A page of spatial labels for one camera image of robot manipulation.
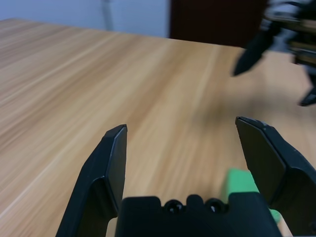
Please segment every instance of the green object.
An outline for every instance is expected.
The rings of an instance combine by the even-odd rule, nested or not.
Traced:
[[[255,181],[252,178],[250,171],[230,169],[226,176],[226,181],[223,185],[221,199],[223,202],[228,202],[228,196],[231,193],[259,192]],[[281,214],[276,210],[270,212],[278,223],[281,219]]]

